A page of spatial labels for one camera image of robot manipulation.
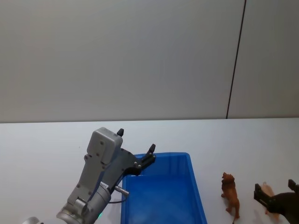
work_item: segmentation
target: toy pig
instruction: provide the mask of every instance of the toy pig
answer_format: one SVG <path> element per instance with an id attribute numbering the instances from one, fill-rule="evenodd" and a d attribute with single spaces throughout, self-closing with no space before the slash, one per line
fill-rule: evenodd
<path id="1" fill-rule="evenodd" d="M 264 193 L 266 193 L 268 196 L 272 197 L 272 196 L 275 195 L 274 192 L 273 192 L 273 190 L 272 190 L 272 188 L 266 182 L 264 182 L 262 184 L 261 188 L 262 188 L 262 191 Z M 279 214 L 278 213 L 272 213 L 272 214 L 273 214 L 273 217 L 278 221 L 279 220 Z"/>

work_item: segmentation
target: gray robot arm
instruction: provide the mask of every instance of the gray robot arm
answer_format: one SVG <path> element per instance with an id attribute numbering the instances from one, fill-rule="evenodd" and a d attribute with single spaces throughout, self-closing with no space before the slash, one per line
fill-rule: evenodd
<path id="1" fill-rule="evenodd" d="M 114 190 L 127 196 L 128 192 L 118 186 L 119 182 L 125 175 L 139 175 L 155 162 L 156 156 L 153 144 L 143 158 L 137 159 L 121 148 L 122 136 L 123 129 L 117 133 L 103 127 L 94 131 L 80 180 L 57 218 L 40 222 L 31 217 L 23 224 L 94 224 Z"/>

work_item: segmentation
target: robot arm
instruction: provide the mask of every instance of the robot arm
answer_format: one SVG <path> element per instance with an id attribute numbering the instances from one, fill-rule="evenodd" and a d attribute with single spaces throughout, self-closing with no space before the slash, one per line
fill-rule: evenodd
<path id="1" fill-rule="evenodd" d="M 270 197 L 256 183 L 254 199 L 265 206 L 269 212 L 283 215 L 290 224 L 299 224 L 299 185 L 296 185 L 293 180 L 289 180 L 288 186 L 294 192 Z"/>
<path id="2" fill-rule="evenodd" d="M 139 175 L 155 162 L 156 156 L 153 144 L 143 158 L 137 159 L 121 148 L 122 136 L 123 129 L 117 134 L 103 127 L 94 131 L 80 180 L 57 218 L 40 222 L 31 217 L 23 224 L 94 224 L 114 190 L 127 196 L 128 192 L 118 186 L 119 182 L 126 175 Z"/>

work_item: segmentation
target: toy lion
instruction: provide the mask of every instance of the toy lion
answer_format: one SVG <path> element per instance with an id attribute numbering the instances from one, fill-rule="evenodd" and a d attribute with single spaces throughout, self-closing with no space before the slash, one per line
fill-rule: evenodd
<path id="1" fill-rule="evenodd" d="M 239 208 L 240 203 L 237 196 L 237 191 L 235 189 L 235 178 L 231 174 L 223 173 L 222 176 L 222 190 L 223 194 L 221 194 L 221 197 L 224 197 L 228 199 L 228 208 L 226 208 L 226 211 L 231 213 L 232 208 L 235 208 L 235 217 L 233 220 L 233 224 L 235 223 L 235 220 L 240 218 L 239 216 Z"/>

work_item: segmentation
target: vertical line on wall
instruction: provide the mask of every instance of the vertical line on wall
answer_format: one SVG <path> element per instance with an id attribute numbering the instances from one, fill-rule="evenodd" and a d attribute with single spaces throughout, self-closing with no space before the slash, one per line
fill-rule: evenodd
<path id="1" fill-rule="evenodd" d="M 242 33 L 242 28 L 243 28 L 243 21 L 244 21 L 244 14 L 245 14 L 246 2 L 247 2 L 247 0 L 244 0 L 244 7 L 243 7 L 243 14 L 242 14 L 242 20 L 241 20 L 241 27 L 240 27 L 240 33 L 239 33 L 238 47 L 237 47 L 237 53 L 236 53 L 236 55 L 235 55 L 234 72 L 233 72 L 232 84 L 231 84 L 231 86 L 230 86 L 230 92 L 229 92 L 229 98 L 228 98 L 228 109 L 227 109 L 227 112 L 226 112 L 226 119 L 228 118 L 228 111 L 229 111 L 230 98 L 231 98 L 231 96 L 232 96 L 232 90 L 233 90 L 233 84 L 234 84 L 234 77 L 235 77 L 235 67 L 236 67 L 236 65 L 237 65 L 237 59 L 238 59 L 239 46 L 240 46 L 240 40 L 241 40 L 241 33 Z"/>

